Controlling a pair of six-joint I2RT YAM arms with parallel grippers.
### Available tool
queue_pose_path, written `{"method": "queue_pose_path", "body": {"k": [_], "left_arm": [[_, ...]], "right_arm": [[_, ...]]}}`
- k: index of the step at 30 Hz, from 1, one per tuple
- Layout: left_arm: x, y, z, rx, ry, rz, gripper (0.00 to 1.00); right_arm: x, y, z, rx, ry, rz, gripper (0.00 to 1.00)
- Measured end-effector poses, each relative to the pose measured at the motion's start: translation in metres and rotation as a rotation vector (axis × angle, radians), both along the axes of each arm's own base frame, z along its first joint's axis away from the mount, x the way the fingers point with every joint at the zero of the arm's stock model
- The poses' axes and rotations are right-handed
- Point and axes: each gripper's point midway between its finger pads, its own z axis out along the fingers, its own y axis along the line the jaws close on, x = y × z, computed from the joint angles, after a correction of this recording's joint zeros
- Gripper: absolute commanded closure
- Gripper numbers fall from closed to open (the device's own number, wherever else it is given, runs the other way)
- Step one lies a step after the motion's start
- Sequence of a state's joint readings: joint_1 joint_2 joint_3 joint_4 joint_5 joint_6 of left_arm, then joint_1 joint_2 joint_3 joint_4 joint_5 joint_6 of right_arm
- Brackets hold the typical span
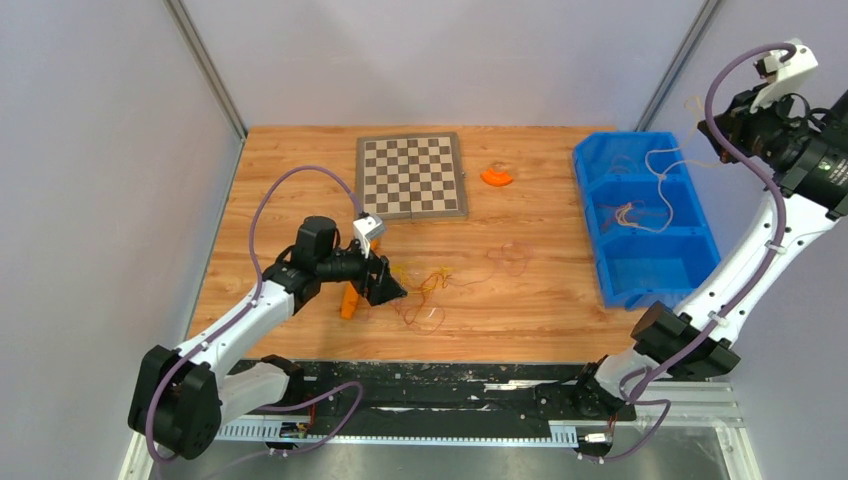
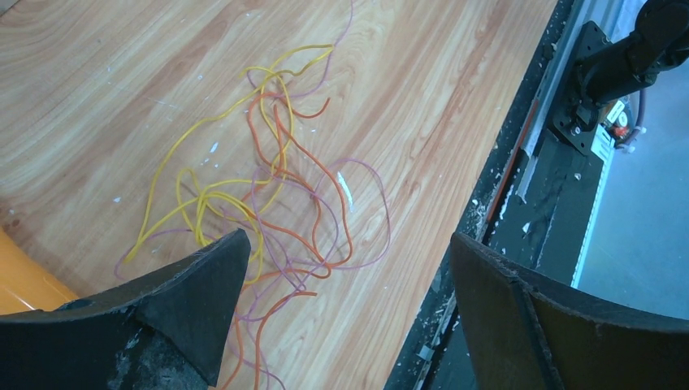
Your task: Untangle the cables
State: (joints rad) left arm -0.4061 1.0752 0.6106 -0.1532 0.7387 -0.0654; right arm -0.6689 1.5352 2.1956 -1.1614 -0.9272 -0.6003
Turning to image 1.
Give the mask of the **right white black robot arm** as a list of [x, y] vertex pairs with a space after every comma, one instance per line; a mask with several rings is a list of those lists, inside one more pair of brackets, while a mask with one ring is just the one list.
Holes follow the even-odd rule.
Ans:
[[765, 103], [758, 89], [698, 125], [722, 161], [732, 148], [773, 171], [767, 193], [735, 250], [677, 306], [650, 305], [634, 326], [634, 344], [578, 375], [569, 406], [588, 418], [613, 417], [658, 378], [701, 381], [731, 372], [731, 347], [764, 293], [788, 265], [847, 215], [847, 98], [829, 108], [791, 113], [795, 94]]

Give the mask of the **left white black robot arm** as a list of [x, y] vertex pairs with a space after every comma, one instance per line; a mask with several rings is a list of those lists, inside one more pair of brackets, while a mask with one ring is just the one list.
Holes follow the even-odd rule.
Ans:
[[157, 345], [142, 358], [128, 425], [144, 436], [151, 457], [195, 459], [220, 428], [265, 408], [300, 410], [306, 388], [290, 361], [271, 355], [241, 373], [233, 367], [273, 328], [297, 314], [325, 283], [349, 283], [372, 306], [406, 296], [391, 275], [389, 260], [374, 251], [386, 226], [361, 213], [346, 248], [337, 225], [324, 216], [306, 218], [293, 245], [259, 272], [249, 293], [212, 326], [174, 348]]

